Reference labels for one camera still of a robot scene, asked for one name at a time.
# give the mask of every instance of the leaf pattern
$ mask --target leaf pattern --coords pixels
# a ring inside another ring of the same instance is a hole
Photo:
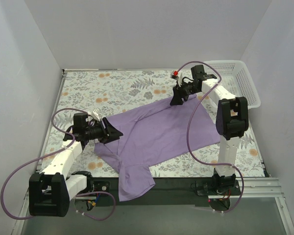
[[[101,117],[125,112],[172,96],[172,88],[176,82],[170,79],[170,73],[168,70],[68,72],[57,109],[72,107],[93,111],[99,108]],[[192,77],[190,70],[183,74]],[[215,122],[216,113],[212,111],[208,99],[203,100],[203,106]],[[73,114],[73,111],[61,112],[55,117],[56,125],[66,130],[73,121]],[[63,134],[52,128],[45,153],[61,148],[62,139]],[[255,137],[248,129],[241,138],[236,166],[246,177],[263,177],[254,140]],[[94,153],[94,145],[94,141],[88,143],[74,162],[70,173],[86,170],[94,177],[117,177],[117,172]],[[194,154],[204,162],[216,162],[219,144],[198,149]],[[40,162],[40,168],[45,168],[51,161],[52,159],[44,159]],[[150,167],[153,177],[210,177],[213,171],[213,167],[197,163],[189,153]]]

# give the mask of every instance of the towel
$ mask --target towel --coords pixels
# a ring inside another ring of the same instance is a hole
[[[170,106],[171,97],[108,117],[123,136],[96,143],[95,153],[119,173],[119,200],[142,196],[155,185],[149,167],[187,153],[186,130],[198,104],[191,95],[183,105]],[[218,143],[220,136],[200,105],[190,129],[191,149]]]

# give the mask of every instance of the white laundry basket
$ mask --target white laundry basket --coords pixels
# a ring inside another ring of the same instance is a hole
[[[257,108],[260,106],[260,98],[247,69],[246,64],[240,60],[211,60],[205,61],[217,70],[221,77],[221,85],[235,96],[244,96],[247,99],[248,109]],[[210,68],[205,67],[207,74],[214,74]],[[211,105],[215,112],[217,105],[210,99]]]

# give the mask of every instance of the metal frame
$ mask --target metal frame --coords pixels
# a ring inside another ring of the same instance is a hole
[[[69,69],[65,69],[63,76],[62,76],[62,80],[61,80],[61,84],[60,84],[60,88],[59,88],[59,92],[58,92],[58,96],[57,96],[57,99],[55,102],[53,112],[56,111],[56,108],[58,106],[60,95],[62,93],[63,85],[64,85],[65,78],[66,78],[68,72],[73,72],[73,71],[139,71],[139,70],[142,70],[142,69],[135,69],[135,70],[123,70],[123,69],[117,69],[117,70],[107,70],[107,69],[105,69],[105,70],[77,70],[77,69],[73,69],[73,70],[69,70]],[[144,69],[144,70],[161,71],[161,70],[171,70],[171,69]],[[46,132],[46,138],[45,138],[45,141],[44,141],[44,144],[42,147],[41,156],[45,153],[50,131],[51,131],[51,123],[49,124],[48,130]],[[40,171],[40,169],[41,169],[41,163],[38,163],[36,171]],[[242,185],[242,180],[241,179],[237,179],[237,180],[239,181],[239,184]],[[285,228],[287,235],[294,235],[294,226],[293,226],[288,208],[286,206],[284,193],[283,193],[283,190],[281,188],[281,185],[279,183],[278,178],[271,178],[271,177],[244,178],[244,183],[245,183],[245,189],[244,189],[243,198],[268,198],[268,197],[275,198],[276,204],[279,209],[280,216],[281,216],[281,219],[282,219],[282,222],[283,222],[283,225],[284,225],[284,228]],[[26,194],[26,197],[24,199],[24,204],[23,204],[23,207],[22,207],[22,210],[21,210],[19,216],[22,216],[22,217],[25,216],[27,213],[27,208],[28,208],[28,194]],[[23,225],[24,225],[23,220],[17,220],[15,227],[13,229],[12,235],[20,235],[22,232]]]

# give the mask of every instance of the table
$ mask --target table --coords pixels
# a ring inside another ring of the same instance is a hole
[[[68,71],[62,83],[57,110],[77,108],[92,111],[99,108],[101,117],[108,117],[126,110],[172,96],[175,81],[170,79],[172,70],[111,70],[111,71]],[[190,70],[183,75],[191,77]],[[209,98],[203,106],[215,122]],[[56,117],[56,124],[67,129],[73,121],[73,112],[64,111]],[[61,147],[63,134],[51,128],[47,136],[45,154]],[[88,143],[81,156],[73,164],[70,173],[87,170],[93,177],[117,177],[118,173],[94,153],[94,141]],[[194,151],[202,161],[216,163],[219,144]],[[54,158],[50,156],[40,162],[39,169],[45,168]],[[245,177],[264,177],[262,158],[258,150],[252,127],[242,137],[237,152],[236,166]],[[183,154],[171,160],[150,167],[153,177],[211,177],[214,168],[201,165],[190,154]]]

